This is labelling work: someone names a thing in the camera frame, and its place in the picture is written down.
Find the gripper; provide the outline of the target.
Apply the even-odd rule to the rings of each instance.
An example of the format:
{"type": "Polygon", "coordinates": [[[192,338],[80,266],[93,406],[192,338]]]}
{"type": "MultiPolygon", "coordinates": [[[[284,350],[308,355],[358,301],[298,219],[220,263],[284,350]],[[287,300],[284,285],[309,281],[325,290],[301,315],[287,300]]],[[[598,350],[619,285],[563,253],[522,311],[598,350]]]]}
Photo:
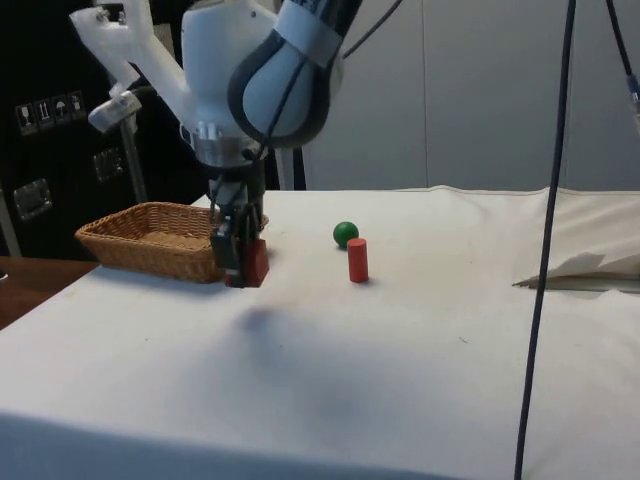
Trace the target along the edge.
{"type": "Polygon", "coordinates": [[[210,236],[217,267],[232,288],[246,286],[245,243],[259,238],[266,191],[263,162],[244,162],[236,166],[208,167],[210,212],[227,205],[242,206],[239,216],[221,215],[210,236]]]}

